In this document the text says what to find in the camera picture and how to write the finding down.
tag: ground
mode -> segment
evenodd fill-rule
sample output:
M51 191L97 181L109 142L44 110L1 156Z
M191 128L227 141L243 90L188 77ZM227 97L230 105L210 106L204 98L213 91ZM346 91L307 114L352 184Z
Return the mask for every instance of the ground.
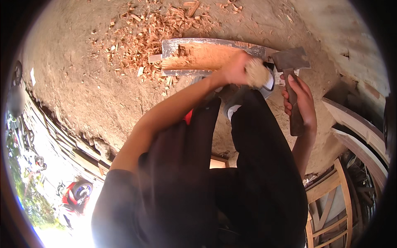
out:
M162 6L163 13L169 4L178 7L183 6L183 2L163 0L162 4L150 4L150 9ZM312 69L301 70L300 77L313 93L318 121L317 140L306 173L325 171L344 148L330 133L335 121L321 102L322 96L340 82L339 72L290 2L237 0L235 4L243 7L241 14L233 14L231 6L221 9L212 1L203 0L195 16L208 12L221 24L221 31L208 34L209 38L250 42L277 50L305 48ZM145 1L134 0L133 5L136 6L134 13L139 14L147 7ZM107 64L106 56L89 57L93 38L108 41L105 32L112 18L115 18L114 28L125 26L119 14L126 9L127 1L53 0L32 26L20 55L23 78L41 104L56 113L58 120L76 135L103 139L114 154L146 111L186 87L191 80L191 77L181 77L164 97L161 95L165 91L163 84L142 83L136 71L118 78L115 67ZM32 68L34 86L30 80ZM267 103L292 148L295 138L289 135L281 87L276 86ZM212 152L227 156L230 165L236 166L238 153L230 132L230 121L220 113Z

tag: green foliage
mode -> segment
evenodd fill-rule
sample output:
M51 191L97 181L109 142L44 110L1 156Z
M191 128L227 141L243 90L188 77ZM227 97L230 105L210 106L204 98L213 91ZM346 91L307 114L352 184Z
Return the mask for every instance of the green foliage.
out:
M19 149L14 147L14 134L10 133L7 136L6 146L10 152L9 164L11 169L12 179L14 180L18 197L21 201L22 207L28 216L32 226L40 229L58 228L65 229L65 226L59 223L59 219L55 218L54 210L47 199L37 192L36 184L33 178L25 186L22 181L21 167L18 163L18 157L21 156Z

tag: red motorcycle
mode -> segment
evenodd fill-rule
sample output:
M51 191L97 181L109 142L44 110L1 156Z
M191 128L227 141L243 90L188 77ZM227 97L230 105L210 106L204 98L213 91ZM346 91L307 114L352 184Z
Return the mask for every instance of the red motorcycle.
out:
M83 214L85 206L93 191L93 184L87 180L81 180L71 183L67 188L60 183L58 186L58 195L62 194L62 204L60 208L77 215Z

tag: black pants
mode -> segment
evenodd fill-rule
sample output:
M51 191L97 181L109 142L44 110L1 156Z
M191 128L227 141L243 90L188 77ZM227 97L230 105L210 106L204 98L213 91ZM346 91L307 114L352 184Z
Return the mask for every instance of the black pants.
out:
M216 246L220 210L249 247L303 247L307 198L288 143L251 90L231 119L237 168L209 170L220 99L161 132L139 162L139 222L153 247Z

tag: wooden handle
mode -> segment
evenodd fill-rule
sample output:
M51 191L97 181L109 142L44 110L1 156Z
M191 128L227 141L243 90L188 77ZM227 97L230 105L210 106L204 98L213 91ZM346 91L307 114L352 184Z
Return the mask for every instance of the wooden handle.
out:
M288 82L288 75L291 75L296 82L298 82L297 76L295 75L293 70L285 70L283 71L285 88L289 94L288 101L292 104L291 116L289 117L289 130L291 136L301 136L304 133L304 125L301 113L299 112L298 102L297 102L297 94L291 88Z

